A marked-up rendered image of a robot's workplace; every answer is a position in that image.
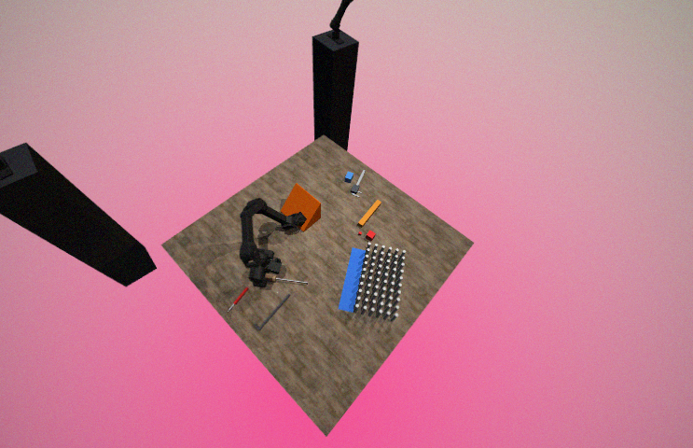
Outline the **orange flat bar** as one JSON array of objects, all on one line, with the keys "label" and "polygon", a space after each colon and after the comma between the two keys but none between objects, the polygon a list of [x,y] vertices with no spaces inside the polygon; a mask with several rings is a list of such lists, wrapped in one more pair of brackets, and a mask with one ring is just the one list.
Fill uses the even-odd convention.
[{"label": "orange flat bar", "polygon": [[381,205],[381,201],[377,200],[371,207],[370,209],[366,212],[366,214],[361,218],[361,220],[358,222],[358,226],[363,228],[363,226],[367,223],[367,221],[370,219],[370,217],[375,213],[375,211],[379,208]]}]

